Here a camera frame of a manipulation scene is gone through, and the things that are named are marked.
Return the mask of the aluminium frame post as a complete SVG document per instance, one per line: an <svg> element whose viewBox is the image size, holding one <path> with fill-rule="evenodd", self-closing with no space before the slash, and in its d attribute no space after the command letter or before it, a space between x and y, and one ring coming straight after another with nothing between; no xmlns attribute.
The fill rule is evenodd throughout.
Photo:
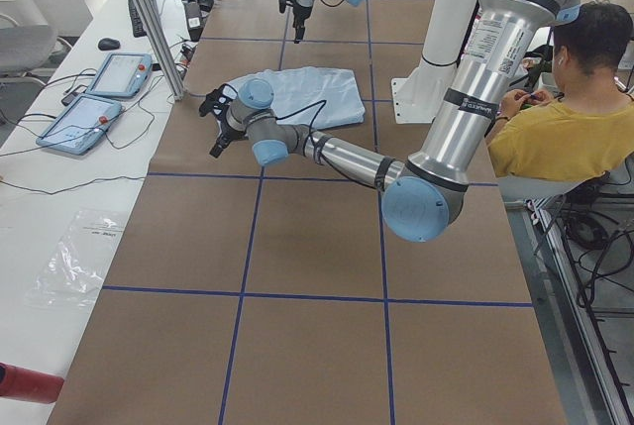
<svg viewBox="0 0 634 425"><path fill-rule="evenodd" d="M147 36L158 59L158 64L167 80L173 99L180 101L184 95L184 86L163 34L158 12L155 10L151 0L133 0L133 2L140 13Z"/></svg>

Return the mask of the light blue button shirt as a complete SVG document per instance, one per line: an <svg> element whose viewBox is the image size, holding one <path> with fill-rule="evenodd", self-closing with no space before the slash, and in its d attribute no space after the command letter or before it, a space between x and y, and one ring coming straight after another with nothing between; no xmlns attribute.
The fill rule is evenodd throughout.
<svg viewBox="0 0 634 425"><path fill-rule="evenodd" d="M228 84L239 90L253 77L271 85L274 94L271 108L280 118L280 124L309 125L317 106L301 113L297 111L320 100L326 104L313 123L317 130L358 124L365 118L365 106L350 69L314 66L280 71L266 69L232 79Z"/></svg>

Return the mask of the black box with label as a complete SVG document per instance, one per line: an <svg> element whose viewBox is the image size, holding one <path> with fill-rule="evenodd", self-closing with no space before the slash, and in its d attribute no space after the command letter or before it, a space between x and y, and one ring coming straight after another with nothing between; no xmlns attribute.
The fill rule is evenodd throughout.
<svg viewBox="0 0 634 425"><path fill-rule="evenodd" d="M185 22L189 39L198 42L202 36L207 16L211 11L208 5L201 5L195 0L181 0L185 14Z"/></svg>

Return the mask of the near blue teach pendant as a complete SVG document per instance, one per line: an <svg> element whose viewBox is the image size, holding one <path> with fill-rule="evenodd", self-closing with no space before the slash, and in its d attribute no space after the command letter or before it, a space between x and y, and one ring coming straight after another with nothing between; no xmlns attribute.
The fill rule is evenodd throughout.
<svg viewBox="0 0 634 425"><path fill-rule="evenodd" d="M122 112L119 101L77 96L36 138L36 144L79 156L92 149Z"/></svg>

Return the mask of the far blue teach pendant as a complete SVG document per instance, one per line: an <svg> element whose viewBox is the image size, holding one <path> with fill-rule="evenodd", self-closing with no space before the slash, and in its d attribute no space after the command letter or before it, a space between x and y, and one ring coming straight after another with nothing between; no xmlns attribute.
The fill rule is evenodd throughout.
<svg viewBox="0 0 634 425"><path fill-rule="evenodd" d="M149 53L108 53L86 93L105 98L133 98L147 81L152 65Z"/></svg>

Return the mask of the black computer mouse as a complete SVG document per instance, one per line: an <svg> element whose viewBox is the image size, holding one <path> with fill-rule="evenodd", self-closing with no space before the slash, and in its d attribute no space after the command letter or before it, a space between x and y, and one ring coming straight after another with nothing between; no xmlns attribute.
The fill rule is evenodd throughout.
<svg viewBox="0 0 634 425"><path fill-rule="evenodd" d="M118 50L121 47L121 43L112 38L102 38L97 45L98 49L103 52Z"/></svg>

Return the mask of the person in yellow shirt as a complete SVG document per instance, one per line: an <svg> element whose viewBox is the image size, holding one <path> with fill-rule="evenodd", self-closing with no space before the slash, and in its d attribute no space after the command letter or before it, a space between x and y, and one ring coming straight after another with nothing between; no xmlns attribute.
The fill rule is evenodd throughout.
<svg viewBox="0 0 634 425"><path fill-rule="evenodd" d="M494 173L579 182L620 166L633 153L633 98L614 77L633 31L609 2L581 5L553 30L552 74L561 95L507 92L486 137Z"/></svg>

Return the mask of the blue teach pendant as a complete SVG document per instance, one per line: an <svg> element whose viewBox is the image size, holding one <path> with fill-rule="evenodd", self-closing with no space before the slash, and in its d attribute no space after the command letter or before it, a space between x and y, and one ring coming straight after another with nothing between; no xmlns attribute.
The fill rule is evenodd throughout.
<svg viewBox="0 0 634 425"><path fill-rule="evenodd" d="M133 98L147 81L152 65L149 53L108 53L86 93L105 98Z"/></svg>
<svg viewBox="0 0 634 425"><path fill-rule="evenodd" d="M79 156L92 149L122 112L119 101L77 96L36 138L36 144Z"/></svg>

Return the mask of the red bottle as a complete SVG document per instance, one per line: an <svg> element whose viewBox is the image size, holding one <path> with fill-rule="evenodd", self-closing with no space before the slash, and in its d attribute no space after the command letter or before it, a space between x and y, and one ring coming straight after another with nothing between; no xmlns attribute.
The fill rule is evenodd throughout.
<svg viewBox="0 0 634 425"><path fill-rule="evenodd" d="M4 398L42 404L57 401L64 378L12 365L1 364L1 391Z"/></svg>

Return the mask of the grey office chair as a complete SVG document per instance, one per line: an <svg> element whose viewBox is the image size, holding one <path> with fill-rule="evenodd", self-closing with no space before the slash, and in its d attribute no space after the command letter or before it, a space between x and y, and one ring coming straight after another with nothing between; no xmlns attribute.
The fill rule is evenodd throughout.
<svg viewBox="0 0 634 425"><path fill-rule="evenodd" d="M41 67L50 57L57 31L48 25L1 29L1 74L15 75Z"/></svg>

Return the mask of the clear plastic bag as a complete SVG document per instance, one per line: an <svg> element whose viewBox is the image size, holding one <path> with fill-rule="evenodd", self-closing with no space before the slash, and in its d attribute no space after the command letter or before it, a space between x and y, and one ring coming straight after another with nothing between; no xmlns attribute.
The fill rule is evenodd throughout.
<svg viewBox="0 0 634 425"><path fill-rule="evenodd" d="M25 302L41 308L93 307L128 219L120 211L77 211L35 285L26 292Z"/></svg>

